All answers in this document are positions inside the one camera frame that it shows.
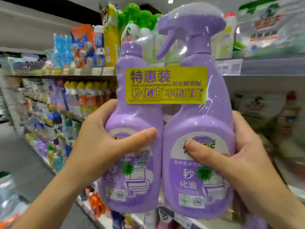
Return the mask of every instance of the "floor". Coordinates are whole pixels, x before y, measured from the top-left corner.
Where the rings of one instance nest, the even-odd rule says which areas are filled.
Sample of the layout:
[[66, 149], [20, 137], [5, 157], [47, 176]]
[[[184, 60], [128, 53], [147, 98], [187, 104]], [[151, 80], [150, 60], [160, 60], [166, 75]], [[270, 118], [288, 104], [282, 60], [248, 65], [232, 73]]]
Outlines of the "floor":
[[[53, 178], [25, 139], [18, 139], [8, 123], [0, 124], [0, 171], [10, 172], [17, 190], [31, 202]], [[61, 226], [61, 229], [95, 228], [76, 204]]]

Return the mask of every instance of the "green starburst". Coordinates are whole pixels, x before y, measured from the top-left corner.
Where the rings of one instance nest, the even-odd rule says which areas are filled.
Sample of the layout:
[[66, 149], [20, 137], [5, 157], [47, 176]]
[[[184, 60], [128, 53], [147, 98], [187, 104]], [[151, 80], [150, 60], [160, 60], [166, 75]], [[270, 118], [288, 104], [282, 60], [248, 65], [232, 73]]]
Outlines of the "green starburst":
[[133, 166], [129, 162], [122, 162], [120, 170], [124, 175], [130, 175], [133, 173]]
[[211, 179], [211, 177], [213, 176], [213, 171], [206, 167], [200, 167], [197, 171], [197, 176], [202, 180], [202, 181], [208, 181]]

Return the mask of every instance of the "cif logo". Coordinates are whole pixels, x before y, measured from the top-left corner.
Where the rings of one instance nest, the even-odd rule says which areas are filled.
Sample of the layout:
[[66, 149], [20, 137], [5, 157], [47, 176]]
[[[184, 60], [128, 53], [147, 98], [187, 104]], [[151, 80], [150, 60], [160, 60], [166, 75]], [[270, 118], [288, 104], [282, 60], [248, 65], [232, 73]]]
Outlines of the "cif logo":
[[168, 219], [168, 215], [167, 214], [161, 214], [161, 218], [166, 221]]
[[115, 193], [115, 195], [116, 195], [116, 197], [117, 197], [118, 199], [122, 199], [122, 198], [125, 197], [125, 193], [124, 193], [123, 191], [117, 191], [117, 192]]
[[193, 204], [195, 206], [202, 206], [202, 199], [201, 198], [194, 198]]

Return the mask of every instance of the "yellow promotional sticker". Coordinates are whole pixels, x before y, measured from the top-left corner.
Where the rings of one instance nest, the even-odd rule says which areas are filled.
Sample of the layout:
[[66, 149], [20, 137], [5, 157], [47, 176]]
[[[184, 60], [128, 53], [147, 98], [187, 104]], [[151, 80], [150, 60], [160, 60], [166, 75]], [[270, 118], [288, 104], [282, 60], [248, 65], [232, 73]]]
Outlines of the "yellow promotional sticker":
[[204, 104], [207, 74], [205, 66], [129, 68], [126, 70], [126, 102]]

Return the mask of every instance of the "purple refill bottle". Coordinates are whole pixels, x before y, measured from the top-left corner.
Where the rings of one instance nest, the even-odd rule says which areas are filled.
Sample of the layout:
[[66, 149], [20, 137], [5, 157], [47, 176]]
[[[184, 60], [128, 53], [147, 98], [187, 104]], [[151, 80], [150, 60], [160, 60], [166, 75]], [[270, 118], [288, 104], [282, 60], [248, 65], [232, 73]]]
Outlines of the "purple refill bottle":
[[171, 209], [193, 218], [221, 216], [232, 203], [233, 190], [222, 175], [194, 161], [184, 148], [196, 140], [225, 156], [234, 154], [232, 109], [227, 87], [211, 57], [211, 36], [226, 26], [222, 12], [208, 3], [183, 5], [158, 19], [158, 31], [167, 35], [156, 59], [176, 39], [187, 45], [181, 66], [208, 69], [207, 102], [184, 104], [163, 131], [162, 183]]
[[151, 127], [158, 131], [149, 146], [116, 161], [100, 178], [98, 189], [103, 202], [112, 210], [124, 213], [144, 213], [158, 205], [163, 132], [161, 105], [126, 103], [126, 69], [145, 67], [142, 47], [135, 42], [124, 42], [121, 57], [116, 62], [118, 106], [105, 129], [116, 140]]

